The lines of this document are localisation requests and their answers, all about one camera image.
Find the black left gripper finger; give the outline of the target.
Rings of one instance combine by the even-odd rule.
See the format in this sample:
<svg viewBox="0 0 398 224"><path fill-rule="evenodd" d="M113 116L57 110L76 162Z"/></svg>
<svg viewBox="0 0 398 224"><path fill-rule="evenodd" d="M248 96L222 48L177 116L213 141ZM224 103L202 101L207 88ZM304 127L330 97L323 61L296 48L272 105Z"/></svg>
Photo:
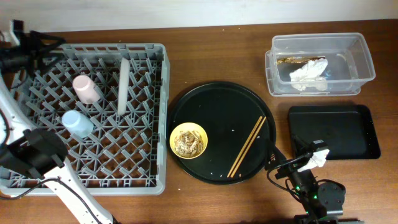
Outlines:
<svg viewBox="0 0 398 224"><path fill-rule="evenodd" d="M47 73L62 59L62 53L46 52L38 54L33 60L33 71Z"/></svg>
<svg viewBox="0 0 398 224"><path fill-rule="evenodd" d="M66 40L62 37L56 37L34 30L30 31L29 37L32 48L38 52L50 52L66 43Z"/></svg>

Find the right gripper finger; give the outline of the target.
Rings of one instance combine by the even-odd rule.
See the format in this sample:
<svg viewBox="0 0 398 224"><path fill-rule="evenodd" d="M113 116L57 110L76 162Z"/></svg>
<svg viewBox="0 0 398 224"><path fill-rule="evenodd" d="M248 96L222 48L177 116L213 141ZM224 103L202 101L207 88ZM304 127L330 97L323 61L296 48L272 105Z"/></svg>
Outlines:
<svg viewBox="0 0 398 224"><path fill-rule="evenodd" d="M271 170L272 168L282 164L285 160L286 157L275 146L275 143L272 142L271 140L267 140L264 169Z"/></svg>
<svg viewBox="0 0 398 224"><path fill-rule="evenodd" d="M292 149L295 157L313 152L311 144L304 141L298 135L293 134L291 137Z"/></svg>

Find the pink plastic cup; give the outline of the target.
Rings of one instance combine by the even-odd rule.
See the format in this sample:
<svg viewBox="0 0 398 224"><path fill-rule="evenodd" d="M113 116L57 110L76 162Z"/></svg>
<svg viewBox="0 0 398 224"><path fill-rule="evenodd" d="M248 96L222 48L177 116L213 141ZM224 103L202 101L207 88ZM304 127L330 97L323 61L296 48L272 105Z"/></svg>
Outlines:
<svg viewBox="0 0 398 224"><path fill-rule="evenodd" d="M79 75L73 79L73 89L79 100L84 104L93 104L100 100L100 95L95 90L94 81L87 75Z"/></svg>

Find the light blue plastic cup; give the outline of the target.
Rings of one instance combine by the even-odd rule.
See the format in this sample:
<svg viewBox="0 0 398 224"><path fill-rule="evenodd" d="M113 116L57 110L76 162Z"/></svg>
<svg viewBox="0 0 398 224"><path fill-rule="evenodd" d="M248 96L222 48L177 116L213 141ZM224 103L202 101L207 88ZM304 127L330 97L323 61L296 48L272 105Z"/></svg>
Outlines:
<svg viewBox="0 0 398 224"><path fill-rule="evenodd" d="M80 138L87 137L94 130L94 124L91 120L76 110L69 110L64 113L62 124L71 134Z"/></svg>

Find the grey round plate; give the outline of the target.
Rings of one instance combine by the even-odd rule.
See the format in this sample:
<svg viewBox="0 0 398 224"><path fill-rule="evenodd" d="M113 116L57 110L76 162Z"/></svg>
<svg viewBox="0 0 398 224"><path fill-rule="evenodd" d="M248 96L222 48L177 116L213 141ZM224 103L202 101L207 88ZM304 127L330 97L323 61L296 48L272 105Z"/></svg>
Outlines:
<svg viewBox="0 0 398 224"><path fill-rule="evenodd" d="M118 87L118 115L123 115L127 108L127 93L129 86L129 60L122 58L120 73L119 73L119 87Z"/></svg>

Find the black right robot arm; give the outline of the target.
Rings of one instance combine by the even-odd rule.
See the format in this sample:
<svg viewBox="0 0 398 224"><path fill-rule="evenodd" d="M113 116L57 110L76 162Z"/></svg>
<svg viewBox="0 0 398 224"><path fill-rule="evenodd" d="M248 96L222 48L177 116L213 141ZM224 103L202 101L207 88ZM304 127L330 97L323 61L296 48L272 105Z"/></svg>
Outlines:
<svg viewBox="0 0 398 224"><path fill-rule="evenodd" d="M275 170L276 179L288 178L285 187L306 209L300 218L308 223L326 215L323 184L311 172L317 160L325 162L328 146L322 140L307 143L294 136L301 153L288 160L275 146L276 127L268 106L251 90L230 82L198 86L179 99L171 112L168 140L178 131L197 125L205 151L193 158L176 156L192 177L217 185L236 184L255 176L261 169Z"/></svg>

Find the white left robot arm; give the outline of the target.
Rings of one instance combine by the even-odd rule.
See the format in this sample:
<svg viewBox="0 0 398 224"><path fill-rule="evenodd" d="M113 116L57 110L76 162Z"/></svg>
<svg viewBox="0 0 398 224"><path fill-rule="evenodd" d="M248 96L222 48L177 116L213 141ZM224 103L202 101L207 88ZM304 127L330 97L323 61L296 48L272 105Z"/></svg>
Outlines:
<svg viewBox="0 0 398 224"><path fill-rule="evenodd" d="M49 71L63 57L54 50L65 39L34 30L25 34L23 21L11 21L9 36L10 46L1 49L1 75L24 71L25 78L17 87L32 78L36 70ZM45 185L80 223L116 223L75 174L63 141L55 133L37 128L21 111L10 90L1 82L1 166L39 180L17 198Z"/></svg>

